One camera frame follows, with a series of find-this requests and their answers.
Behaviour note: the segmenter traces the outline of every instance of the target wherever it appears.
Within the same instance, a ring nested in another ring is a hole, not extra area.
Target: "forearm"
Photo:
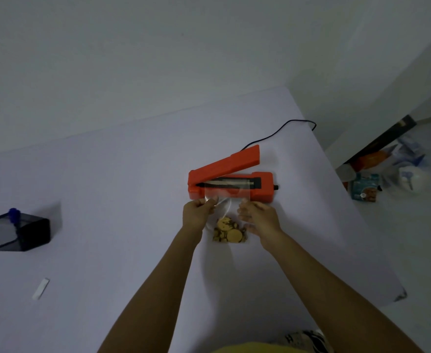
[[[394,323],[286,234],[270,248],[338,352],[421,352]]]
[[[181,229],[127,304],[99,352],[167,352],[197,242]]]

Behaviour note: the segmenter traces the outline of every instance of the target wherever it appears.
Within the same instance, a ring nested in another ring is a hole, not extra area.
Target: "pen holder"
[[[50,221],[15,208],[0,215],[0,251],[28,251],[50,242]]]

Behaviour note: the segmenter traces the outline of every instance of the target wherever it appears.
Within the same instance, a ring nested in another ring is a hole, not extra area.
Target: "floor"
[[[431,178],[431,123],[409,132],[426,148]],[[381,192],[376,203],[355,202],[377,234],[408,297],[382,308],[425,352],[431,352],[431,181],[419,195]]]

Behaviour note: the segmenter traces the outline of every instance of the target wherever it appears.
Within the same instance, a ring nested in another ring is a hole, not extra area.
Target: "clear plastic bag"
[[[238,207],[243,199],[250,200],[250,180],[236,179],[233,183],[227,182],[224,188],[206,188],[206,200],[218,196],[219,201],[214,214],[207,220],[207,231],[212,240],[221,243],[243,243],[247,240],[246,229],[243,222],[237,219]]]

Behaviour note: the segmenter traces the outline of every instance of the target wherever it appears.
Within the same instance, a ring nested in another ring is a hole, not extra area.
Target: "white table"
[[[0,214],[42,214],[56,232],[41,248],[0,252],[0,352],[96,351],[179,229],[188,172],[291,118],[303,117],[275,88],[0,154]],[[401,285],[309,125],[288,124],[260,150],[248,172],[275,174],[284,229],[372,303],[392,302]],[[51,281],[33,301],[44,277]],[[171,351],[314,327],[257,238],[224,245],[206,233]]]

